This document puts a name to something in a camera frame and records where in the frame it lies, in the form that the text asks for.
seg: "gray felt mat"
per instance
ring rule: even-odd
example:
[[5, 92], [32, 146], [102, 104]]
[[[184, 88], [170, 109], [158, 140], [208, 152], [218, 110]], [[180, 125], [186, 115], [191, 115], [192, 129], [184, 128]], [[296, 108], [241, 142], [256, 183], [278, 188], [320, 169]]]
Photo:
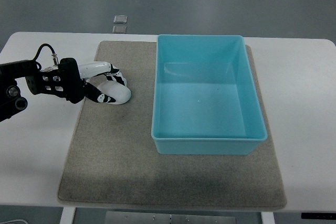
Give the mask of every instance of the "gray felt mat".
[[[123, 209], [256, 210], [286, 205], [268, 140], [246, 156], [161, 155], [151, 138], [154, 42], [103, 41], [97, 61], [117, 66], [132, 98], [123, 105], [85, 100], [59, 184], [62, 204]], [[92, 78], [94, 85], [103, 81]]]

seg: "white cable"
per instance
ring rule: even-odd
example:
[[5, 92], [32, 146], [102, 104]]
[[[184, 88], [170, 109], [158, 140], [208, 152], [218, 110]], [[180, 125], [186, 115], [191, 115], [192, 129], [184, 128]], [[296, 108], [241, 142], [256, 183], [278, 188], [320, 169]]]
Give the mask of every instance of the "white cable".
[[23, 222], [24, 224], [29, 224], [27, 221], [21, 219], [0, 222], [0, 224], [14, 224], [13, 222], [19, 222], [19, 221]]

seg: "plastic container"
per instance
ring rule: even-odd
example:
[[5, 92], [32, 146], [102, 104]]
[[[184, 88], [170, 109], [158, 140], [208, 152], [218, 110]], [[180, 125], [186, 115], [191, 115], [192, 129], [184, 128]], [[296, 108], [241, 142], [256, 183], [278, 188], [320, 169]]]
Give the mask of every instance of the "plastic container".
[[246, 155], [267, 138], [242, 36], [159, 35], [154, 88], [161, 154]]

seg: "cable connector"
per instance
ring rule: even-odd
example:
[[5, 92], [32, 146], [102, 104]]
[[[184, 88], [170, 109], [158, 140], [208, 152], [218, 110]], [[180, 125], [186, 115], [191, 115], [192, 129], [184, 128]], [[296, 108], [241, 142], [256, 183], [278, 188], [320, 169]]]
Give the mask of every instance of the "cable connector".
[[52, 60], [54, 61], [55, 66], [57, 66], [59, 64], [57, 54], [52, 54], [51, 56], [53, 58]]

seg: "metal plate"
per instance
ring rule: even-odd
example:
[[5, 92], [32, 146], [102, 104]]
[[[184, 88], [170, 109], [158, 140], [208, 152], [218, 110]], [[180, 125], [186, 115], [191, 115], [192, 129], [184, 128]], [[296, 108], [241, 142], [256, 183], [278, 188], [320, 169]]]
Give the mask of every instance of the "metal plate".
[[113, 23], [115, 24], [125, 24], [127, 22], [126, 15], [115, 15]]
[[114, 34], [125, 34], [126, 33], [126, 26], [120, 25], [120, 26], [113, 26]]
[[107, 211], [105, 224], [236, 224], [235, 217]]

